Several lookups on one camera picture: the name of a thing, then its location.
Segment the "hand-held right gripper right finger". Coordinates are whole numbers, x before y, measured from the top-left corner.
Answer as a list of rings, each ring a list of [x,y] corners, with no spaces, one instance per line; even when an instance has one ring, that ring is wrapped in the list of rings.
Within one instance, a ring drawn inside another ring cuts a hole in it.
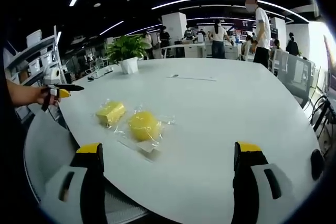
[[[296,199],[287,175],[255,144],[235,143],[232,223],[283,223]]]

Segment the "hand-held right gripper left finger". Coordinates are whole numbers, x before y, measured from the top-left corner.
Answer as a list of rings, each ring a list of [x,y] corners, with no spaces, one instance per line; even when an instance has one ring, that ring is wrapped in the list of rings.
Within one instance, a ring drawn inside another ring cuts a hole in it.
[[[107,223],[101,143],[79,148],[47,182],[40,209],[52,223]]]

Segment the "person's left hand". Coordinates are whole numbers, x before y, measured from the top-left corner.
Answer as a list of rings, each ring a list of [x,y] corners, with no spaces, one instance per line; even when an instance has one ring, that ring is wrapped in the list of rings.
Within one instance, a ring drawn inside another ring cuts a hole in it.
[[[45,101],[48,101],[49,105],[57,106],[61,101],[61,98],[52,94],[48,97],[49,91],[50,88],[48,86],[38,87],[36,89],[36,102],[43,105]]]

